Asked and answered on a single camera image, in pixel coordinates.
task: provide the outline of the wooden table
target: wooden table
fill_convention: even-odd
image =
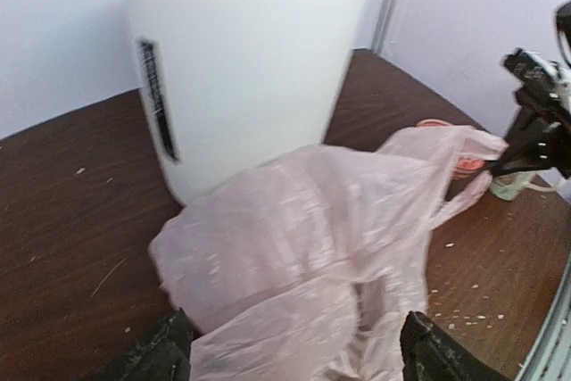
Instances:
[[[474,123],[402,71],[359,52],[327,143],[375,150],[426,117]],[[0,146],[0,379],[77,379],[169,311],[146,248],[179,208],[162,181],[136,93]],[[556,195],[525,192],[513,203],[486,195],[434,233],[430,315],[444,327],[454,323],[462,344],[515,376],[557,289],[570,220]]]

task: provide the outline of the translucent plastic bag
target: translucent plastic bag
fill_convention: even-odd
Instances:
[[[173,305],[207,334],[191,379],[401,379],[430,231],[491,181],[443,203],[456,161],[505,146],[471,127],[406,128],[376,153],[304,147],[190,204],[150,252]]]

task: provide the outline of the white trash bin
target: white trash bin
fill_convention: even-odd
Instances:
[[[319,143],[366,0],[126,0],[143,104],[181,203]]]

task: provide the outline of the dark wood surface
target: dark wood surface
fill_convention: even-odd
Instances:
[[[359,52],[327,143],[374,150],[427,117],[474,124],[405,73]],[[179,208],[136,93],[0,146],[0,379],[77,379],[170,309],[147,246]],[[430,314],[446,328],[454,323],[450,332],[462,344],[510,377],[547,314],[570,247],[571,211],[558,196],[544,196],[530,191],[505,203],[486,195],[435,231],[428,254],[428,288],[437,290]]]

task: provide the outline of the white wall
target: white wall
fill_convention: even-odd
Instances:
[[[120,0],[0,0],[0,138],[138,86]]]
[[[378,15],[381,12],[383,0],[368,0],[367,9],[363,16],[363,23],[355,42],[355,48],[367,48],[373,44],[375,28],[377,27]]]
[[[566,1],[398,0],[383,56],[502,135],[517,81],[500,62],[519,46],[560,60],[553,14]]]

